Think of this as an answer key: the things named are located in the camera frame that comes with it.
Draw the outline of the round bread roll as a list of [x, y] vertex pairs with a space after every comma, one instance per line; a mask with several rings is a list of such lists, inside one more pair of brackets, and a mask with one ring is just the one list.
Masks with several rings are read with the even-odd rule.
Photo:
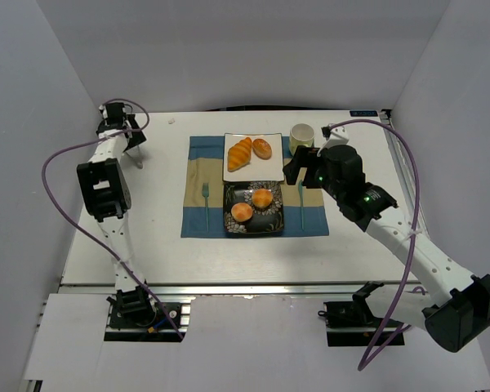
[[252, 193], [252, 203], [258, 209], [266, 209], [273, 202], [270, 189], [256, 189]]
[[236, 203], [231, 207], [231, 216], [238, 223], [250, 220], [252, 215], [253, 210], [248, 203]]

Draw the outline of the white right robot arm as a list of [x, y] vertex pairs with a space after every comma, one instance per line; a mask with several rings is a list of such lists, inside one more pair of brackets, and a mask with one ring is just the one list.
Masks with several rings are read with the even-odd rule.
[[413, 230], [397, 201], [366, 180], [355, 148], [300, 146], [283, 168], [289, 185], [296, 183], [301, 169], [306, 170], [304, 187], [325, 190], [342, 215], [386, 247], [426, 291], [421, 296], [384, 283], [366, 283], [353, 294], [349, 309], [326, 313], [330, 325], [349, 316], [372, 325], [391, 312], [393, 320], [427, 331], [452, 353], [490, 327], [490, 274], [477, 276]]

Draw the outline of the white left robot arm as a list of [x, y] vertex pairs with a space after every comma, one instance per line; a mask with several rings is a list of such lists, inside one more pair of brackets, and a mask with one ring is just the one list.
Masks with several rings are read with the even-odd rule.
[[100, 143], [86, 163], [78, 164], [78, 183], [87, 212], [96, 220], [105, 245], [113, 252], [115, 296], [108, 301], [118, 317], [146, 327], [156, 318], [156, 309], [142, 287], [144, 275], [134, 262], [129, 232], [131, 194], [120, 165], [123, 154], [146, 138], [138, 130], [128, 103], [111, 100], [99, 111], [102, 120], [96, 134]]

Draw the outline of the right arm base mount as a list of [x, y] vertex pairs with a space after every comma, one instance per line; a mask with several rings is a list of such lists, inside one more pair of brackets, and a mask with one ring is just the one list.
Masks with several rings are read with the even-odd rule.
[[353, 301], [324, 302], [318, 316], [324, 319], [327, 327], [331, 329], [377, 329], [382, 321], [382, 318], [364, 313]]

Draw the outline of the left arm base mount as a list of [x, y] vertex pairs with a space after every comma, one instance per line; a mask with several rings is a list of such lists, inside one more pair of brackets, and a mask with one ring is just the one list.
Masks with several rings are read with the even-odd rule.
[[152, 300], [133, 298], [122, 303], [108, 296], [109, 315], [106, 332], [150, 338], [185, 333], [189, 322], [190, 303], [164, 302], [163, 310]]

